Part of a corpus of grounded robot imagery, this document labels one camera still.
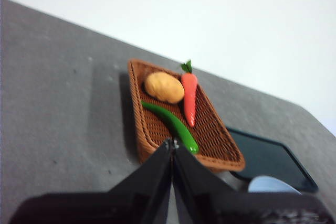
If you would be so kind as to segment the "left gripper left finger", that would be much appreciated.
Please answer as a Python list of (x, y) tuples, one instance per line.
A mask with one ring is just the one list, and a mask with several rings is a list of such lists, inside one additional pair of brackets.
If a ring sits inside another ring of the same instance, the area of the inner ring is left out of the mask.
[(111, 223), (166, 223), (172, 154), (173, 141), (168, 138), (137, 170), (108, 192)]

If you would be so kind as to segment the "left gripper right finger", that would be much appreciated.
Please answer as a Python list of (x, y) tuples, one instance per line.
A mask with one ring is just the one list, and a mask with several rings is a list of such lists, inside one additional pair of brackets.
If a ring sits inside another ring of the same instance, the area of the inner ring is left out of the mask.
[(180, 223), (224, 223), (215, 199), (234, 189), (203, 166), (179, 140), (172, 141), (172, 171)]

